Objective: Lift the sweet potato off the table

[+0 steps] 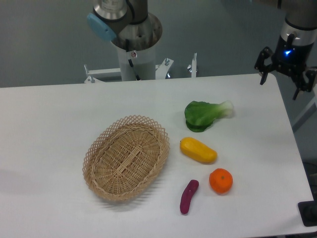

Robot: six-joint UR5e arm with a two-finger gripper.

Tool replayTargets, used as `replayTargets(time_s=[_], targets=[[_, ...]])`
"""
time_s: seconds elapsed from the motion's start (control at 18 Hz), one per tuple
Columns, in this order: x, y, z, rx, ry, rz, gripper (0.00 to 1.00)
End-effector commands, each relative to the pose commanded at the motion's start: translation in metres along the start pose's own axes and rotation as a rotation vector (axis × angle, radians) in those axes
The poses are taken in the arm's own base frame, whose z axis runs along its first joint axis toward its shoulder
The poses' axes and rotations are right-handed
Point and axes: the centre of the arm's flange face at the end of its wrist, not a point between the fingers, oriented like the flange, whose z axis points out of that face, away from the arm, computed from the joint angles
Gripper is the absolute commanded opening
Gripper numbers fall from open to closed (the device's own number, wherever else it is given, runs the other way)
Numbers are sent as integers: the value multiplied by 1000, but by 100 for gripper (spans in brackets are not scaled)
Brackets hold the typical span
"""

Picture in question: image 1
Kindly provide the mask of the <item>silver robot arm base joint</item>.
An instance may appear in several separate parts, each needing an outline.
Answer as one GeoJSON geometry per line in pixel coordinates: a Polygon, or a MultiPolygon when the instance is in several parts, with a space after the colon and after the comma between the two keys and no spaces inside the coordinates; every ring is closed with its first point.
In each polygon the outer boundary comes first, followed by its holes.
{"type": "Polygon", "coordinates": [[[128,52],[151,48],[162,36],[161,22],[149,13],[146,0],[94,0],[87,22],[99,38],[128,52]]]}

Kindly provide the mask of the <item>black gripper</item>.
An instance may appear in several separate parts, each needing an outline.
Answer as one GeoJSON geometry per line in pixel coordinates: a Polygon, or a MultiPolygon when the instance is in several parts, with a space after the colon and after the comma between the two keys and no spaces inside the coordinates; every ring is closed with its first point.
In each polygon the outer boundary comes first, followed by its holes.
{"type": "Polygon", "coordinates": [[[292,45],[287,47],[284,39],[279,37],[275,52],[269,47],[260,51],[254,69],[261,76],[260,85],[266,82],[267,76],[272,71],[290,74],[296,86],[293,100],[303,92],[312,92],[317,83],[317,67],[307,67],[307,59],[312,50],[312,44],[305,46],[292,45]]]}

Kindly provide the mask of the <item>silver robot arm with gripper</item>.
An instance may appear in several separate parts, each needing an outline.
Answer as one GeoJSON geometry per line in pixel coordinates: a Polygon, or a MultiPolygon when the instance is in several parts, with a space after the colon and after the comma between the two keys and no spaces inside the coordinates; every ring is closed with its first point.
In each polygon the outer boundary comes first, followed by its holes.
{"type": "Polygon", "coordinates": [[[277,7],[286,12],[280,37],[293,46],[308,46],[317,38],[317,2],[315,0],[279,0],[277,7]]]}

